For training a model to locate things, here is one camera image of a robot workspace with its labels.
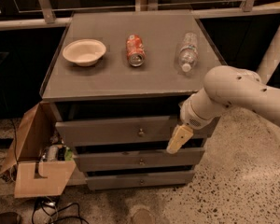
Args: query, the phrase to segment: white bowl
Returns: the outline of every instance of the white bowl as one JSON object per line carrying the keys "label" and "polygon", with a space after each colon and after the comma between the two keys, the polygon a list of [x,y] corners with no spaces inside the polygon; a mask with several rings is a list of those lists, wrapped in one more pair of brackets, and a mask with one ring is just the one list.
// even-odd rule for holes
{"label": "white bowl", "polygon": [[79,66],[90,66],[105,54],[105,45],[93,39],[83,39],[68,44],[63,49],[64,58]]}

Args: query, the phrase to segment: gray table surface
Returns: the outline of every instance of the gray table surface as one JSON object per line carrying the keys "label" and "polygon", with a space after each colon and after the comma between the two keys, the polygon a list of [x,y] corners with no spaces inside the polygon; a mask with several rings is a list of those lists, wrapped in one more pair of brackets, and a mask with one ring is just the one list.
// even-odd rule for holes
{"label": "gray table surface", "polygon": [[[185,32],[198,35],[199,61],[190,75],[178,66]],[[126,39],[141,36],[147,58],[140,67],[126,59]],[[102,41],[107,52],[95,66],[68,62],[63,48],[79,39]],[[196,20],[187,10],[75,14],[42,93],[44,101],[84,101],[113,97],[187,94],[203,86],[208,70],[221,65]]]}

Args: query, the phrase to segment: can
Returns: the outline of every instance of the can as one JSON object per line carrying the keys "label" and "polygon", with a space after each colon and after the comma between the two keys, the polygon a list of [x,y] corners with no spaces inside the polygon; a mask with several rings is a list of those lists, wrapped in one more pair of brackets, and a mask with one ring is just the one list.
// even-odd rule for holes
{"label": "can", "polygon": [[127,39],[127,59],[130,65],[140,66],[144,63],[146,54],[139,35],[129,35]]}

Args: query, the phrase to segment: clear plastic bottle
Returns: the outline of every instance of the clear plastic bottle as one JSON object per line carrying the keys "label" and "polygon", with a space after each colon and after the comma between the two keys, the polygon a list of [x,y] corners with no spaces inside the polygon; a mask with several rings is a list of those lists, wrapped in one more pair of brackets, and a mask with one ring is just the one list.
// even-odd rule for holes
{"label": "clear plastic bottle", "polygon": [[185,73],[188,73],[198,61],[197,43],[196,34],[185,34],[178,58],[178,63]]}

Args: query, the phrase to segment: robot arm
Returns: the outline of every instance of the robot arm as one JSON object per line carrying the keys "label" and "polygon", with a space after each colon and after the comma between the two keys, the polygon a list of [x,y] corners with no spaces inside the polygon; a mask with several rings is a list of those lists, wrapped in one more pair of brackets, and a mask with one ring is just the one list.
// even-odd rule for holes
{"label": "robot arm", "polygon": [[203,88],[182,104],[183,124],[176,126],[167,152],[176,153],[193,136],[193,130],[203,128],[233,106],[249,109],[280,127],[280,89],[262,84],[252,71],[218,66],[206,74]]}

